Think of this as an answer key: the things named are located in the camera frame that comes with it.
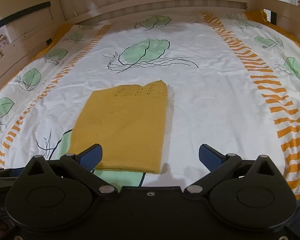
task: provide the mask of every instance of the mattress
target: mattress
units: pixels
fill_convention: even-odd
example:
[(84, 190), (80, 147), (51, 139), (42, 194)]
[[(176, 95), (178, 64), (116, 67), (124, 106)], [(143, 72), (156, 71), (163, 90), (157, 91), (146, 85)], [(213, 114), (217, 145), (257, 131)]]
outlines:
[(93, 91), (157, 80), (168, 86), (160, 174), (96, 175), (118, 188), (184, 189), (209, 172), (198, 158), (206, 143), (243, 159), (269, 155), (300, 197), (300, 49), (244, 14), (74, 25), (0, 91), (0, 167), (65, 154)]

